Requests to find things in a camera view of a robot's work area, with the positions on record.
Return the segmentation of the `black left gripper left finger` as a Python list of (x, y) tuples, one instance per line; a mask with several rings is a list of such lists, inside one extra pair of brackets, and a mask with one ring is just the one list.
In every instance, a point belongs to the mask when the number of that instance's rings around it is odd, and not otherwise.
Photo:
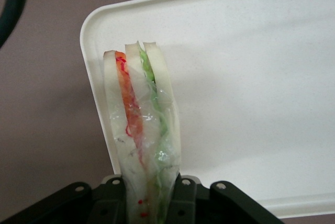
[(125, 184), (120, 175), (97, 188), (75, 182), (1, 223), (127, 223)]

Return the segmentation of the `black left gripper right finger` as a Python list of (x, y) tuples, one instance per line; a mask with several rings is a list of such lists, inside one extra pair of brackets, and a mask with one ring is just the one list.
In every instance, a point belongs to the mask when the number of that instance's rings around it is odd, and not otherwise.
[(282, 223), (280, 219), (230, 182), (206, 188), (179, 175), (166, 217), (167, 223)]

